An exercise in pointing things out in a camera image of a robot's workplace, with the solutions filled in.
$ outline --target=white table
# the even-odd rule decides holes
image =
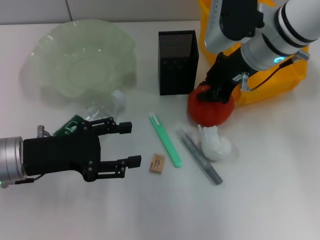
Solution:
[[[320,41],[310,48],[308,77],[293,92],[239,107],[221,126],[238,151],[213,166],[214,186],[174,135],[197,131],[187,117],[187,96],[159,96],[158,31],[196,30],[198,21],[119,23],[136,41],[137,87],[128,91],[127,135],[101,138],[102,158],[141,155],[124,179],[86,183],[76,172],[47,174],[34,184],[0,191],[4,240],[318,240],[320,238]],[[0,26],[0,137],[54,132],[76,113],[50,96],[28,94],[20,68],[42,35],[56,24]],[[209,65],[199,57],[197,82]],[[183,159],[167,159],[162,175],[149,173],[164,153],[148,119],[160,116]]]

